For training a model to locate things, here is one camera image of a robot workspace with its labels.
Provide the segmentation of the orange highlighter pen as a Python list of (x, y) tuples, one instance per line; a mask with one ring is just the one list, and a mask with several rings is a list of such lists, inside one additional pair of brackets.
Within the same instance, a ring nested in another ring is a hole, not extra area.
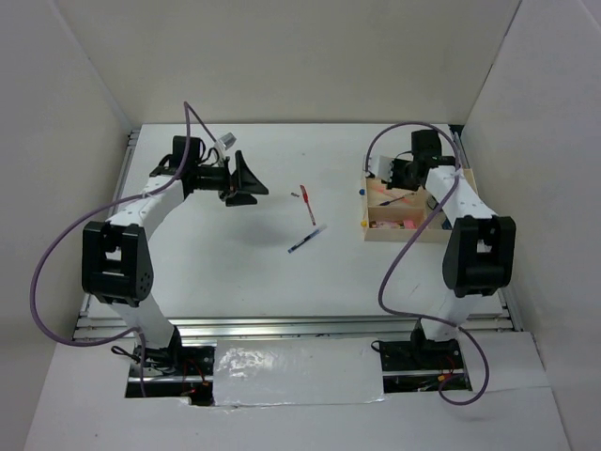
[(412, 206), (415, 200), (416, 193), (412, 191), (387, 189), (384, 185), (376, 185), (369, 190), (370, 206)]

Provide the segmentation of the blue capped gel pen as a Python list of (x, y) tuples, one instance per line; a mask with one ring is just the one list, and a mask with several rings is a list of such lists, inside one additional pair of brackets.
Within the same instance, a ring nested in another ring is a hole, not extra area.
[(395, 202), (402, 201), (402, 200), (404, 200), (403, 196), (397, 197), (397, 198), (393, 198), (393, 199), (388, 199), (388, 200), (386, 200), (384, 202), (379, 203), (378, 206), (379, 207), (386, 207), (386, 206), (389, 206), (389, 205), (391, 205), (391, 204), (393, 204)]

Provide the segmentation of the pink capped marker bottle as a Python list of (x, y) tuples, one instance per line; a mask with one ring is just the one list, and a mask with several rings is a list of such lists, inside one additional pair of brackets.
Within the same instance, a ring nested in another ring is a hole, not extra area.
[(373, 229), (387, 229), (387, 230), (415, 230), (417, 229), (418, 223), (413, 219), (402, 219), (402, 220), (384, 220), (376, 221), (370, 220), (369, 227)]

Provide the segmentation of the red gel pen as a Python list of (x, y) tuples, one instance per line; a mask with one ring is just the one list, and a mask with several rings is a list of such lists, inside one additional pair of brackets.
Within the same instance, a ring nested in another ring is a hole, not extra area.
[(306, 208), (308, 210), (308, 214), (309, 214), (309, 217), (311, 219), (311, 223), (312, 223), (313, 226), (316, 226), (316, 218), (315, 218), (315, 216), (313, 214), (313, 211), (312, 211), (312, 208), (311, 208), (311, 205), (310, 205), (308, 192), (307, 192), (307, 190), (306, 190), (306, 188), (305, 188), (305, 186), (303, 184), (300, 185), (300, 191), (301, 191), (301, 196), (302, 196), (303, 202), (304, 202), (304, 204), (305, 204), (305, 206), (306, 206)]

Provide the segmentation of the blue refill pen clear cap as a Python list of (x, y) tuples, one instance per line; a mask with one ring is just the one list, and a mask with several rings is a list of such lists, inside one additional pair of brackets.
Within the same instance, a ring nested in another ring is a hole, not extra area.
[(296, 242), (295, 244), (293, 244), (290, 248), (288, 248), (287, 252), (289, 254), (294, 253), (297, 249), (299, 249), (300, 247), (302, 247), (308, 241), (314, 239), (316, 236), (318, 236), (320, 233), (322, 233), (326, 228), (327, 228), (326, 225), (320, 225), (320, 226), (318, 226), (316, 229), (314, 229), (313, 231), (311, 231), (308, 235), (306, 235), (301, 240), (299, 240), (298, 242)]

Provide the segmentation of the black gel pen clear cap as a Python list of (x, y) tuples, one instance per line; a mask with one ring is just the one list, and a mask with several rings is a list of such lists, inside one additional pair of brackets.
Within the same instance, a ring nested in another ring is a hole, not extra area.
[(414, 195), (416, 195), (416, 192), (412, 192), (410, 190), (403, 190), (403, 189), (391, 189), (391, 190), (385, 190), (384, 194), (387, 195), (388, 197), (397, 198), (397, 197), (401, 197), (401, 196), (414, 196)]

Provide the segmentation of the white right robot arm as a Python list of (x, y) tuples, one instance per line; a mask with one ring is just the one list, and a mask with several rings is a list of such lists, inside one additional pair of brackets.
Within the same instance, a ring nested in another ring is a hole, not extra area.
[(430, 128), (411, 134), (411, 158), (392, 159), (378, 176), (389, 189), (426, 190), (437, 202), (421, 235), (441, 212), (452, 229), (442, 259), (442, 280), (448, 292), (422, 315), (410, 336), (409, 356), (420, 368), (432, 367), (452, 347), (458, 327), (475, 306), (512, 276), (516, 222), (499, 216), (474, 191), (460, 167), (458, 151), (442, 154), (440, 134)]

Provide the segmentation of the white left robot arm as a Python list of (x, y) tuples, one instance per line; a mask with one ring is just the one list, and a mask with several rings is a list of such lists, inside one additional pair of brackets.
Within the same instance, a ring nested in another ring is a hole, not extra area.
[(83, 230), (84, 291), (142, 333), (140, 351), (165, 375), (184, 367), (186, 353), (179, 330), (151, 294), (154, 271), (148, 241), (195, 191), (214, 191), (228, 207), (254, 205), (259, 196), (268, 194), (240, 151), (225, 156), (235, 142), (231, 133), (222, 136), (210, 149), (215, 163), (206, 163), (202, 139), (174, 136), (171, 153), (150, 173), (139, 197), (106, 221), (91, 221)]

